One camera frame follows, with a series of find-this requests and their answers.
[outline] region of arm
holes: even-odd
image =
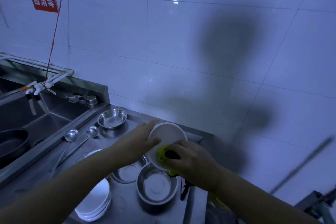
[[[195,186],[215,194],[246,223],[320,223],[220,166],[197,144],[178,141],[167,150],[173,150],[181,157],[167,160],[167,166]]]
[[[0,210],[0,223],[62,223],[104,177],[136,162],[160,140],[147,140],[157,121],[131,130],[114,145],[85,158]]]

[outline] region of person's right hand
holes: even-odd
[[[206,191],[215,191],[220,183],[220,165],[201,146],[179,140],[167,147],[181,158],[168,159],[166,166],[178,172],[184,179]]]

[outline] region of wall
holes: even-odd
[[[63,0],[51,61],[108,85],[113,104],[214,133],[217,161],[270,192],[336,133],[335,4]],[[1,51],[47,62],[57,14],[0,5]],[[332,189],[335,150],[275,195]]]

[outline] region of yellow cloth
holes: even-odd
[[[169,175],[170,175],[170,176],[175,176],[175,175],[178,175],[177,171],[172,170],[172,169],[170,169],[169,167],[165,166],[165,162],[166,162],[166,160],[169,159],[169,158],[166,157],[166,155],[165,155],[168,146],[170,146],[170,144],[166,144],[166,145],[161,146],[161,147],[156,151],[156,157],[157,157],[157,161],[163,166],[163,168],[169,170]]]

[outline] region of forearm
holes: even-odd
[[[82,160],[0,211],[0,223],[62,223],[92,188],[119,168],[109,147]]]
[[[214,194],[247,224],[320,223],[224,167],[220,167],[220,180]]]

